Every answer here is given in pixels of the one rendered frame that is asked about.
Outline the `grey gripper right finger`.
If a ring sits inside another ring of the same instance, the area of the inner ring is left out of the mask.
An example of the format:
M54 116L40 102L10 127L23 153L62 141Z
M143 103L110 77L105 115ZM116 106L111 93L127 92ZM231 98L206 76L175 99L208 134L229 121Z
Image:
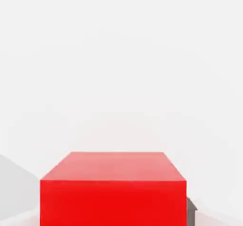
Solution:
M201 200L187 197L187 226L243 226L243 220L215 212Z

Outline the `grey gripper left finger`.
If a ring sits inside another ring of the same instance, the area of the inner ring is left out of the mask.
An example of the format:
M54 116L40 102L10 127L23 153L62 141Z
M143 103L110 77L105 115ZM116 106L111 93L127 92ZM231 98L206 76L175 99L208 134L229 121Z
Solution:
M0 220L0 226L40 226L39 209L26 211L5 220Z

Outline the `small red cube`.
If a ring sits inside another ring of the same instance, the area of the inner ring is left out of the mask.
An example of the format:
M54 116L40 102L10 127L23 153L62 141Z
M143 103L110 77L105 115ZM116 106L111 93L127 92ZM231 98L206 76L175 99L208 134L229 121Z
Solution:
M162 152L71 152L40 180L40 226L187 226L187 182Z

